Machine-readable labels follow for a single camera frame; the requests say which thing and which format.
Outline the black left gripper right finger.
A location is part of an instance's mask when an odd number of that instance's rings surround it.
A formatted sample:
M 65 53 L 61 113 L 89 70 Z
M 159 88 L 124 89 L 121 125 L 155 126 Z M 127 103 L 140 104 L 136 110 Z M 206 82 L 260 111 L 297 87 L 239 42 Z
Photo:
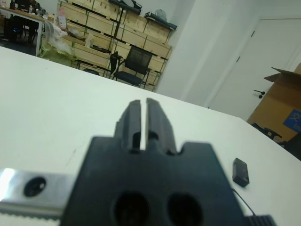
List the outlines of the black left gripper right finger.
M 166 155 L 176 155 L 173 128 L 160 103 L 147 98 L 146 105 L 146 148 L 150 141 L 155 140 L 159 151 Z

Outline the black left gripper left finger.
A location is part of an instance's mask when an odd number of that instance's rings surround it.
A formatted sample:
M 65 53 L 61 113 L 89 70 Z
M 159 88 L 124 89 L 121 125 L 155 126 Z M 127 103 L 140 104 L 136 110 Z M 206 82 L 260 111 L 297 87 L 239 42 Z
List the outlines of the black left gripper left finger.
M 141 103 L 134 100 L 116 122 L 114 137 L 121 140 L 123 149 L 136 152 L 140 151 L 141 131 Z

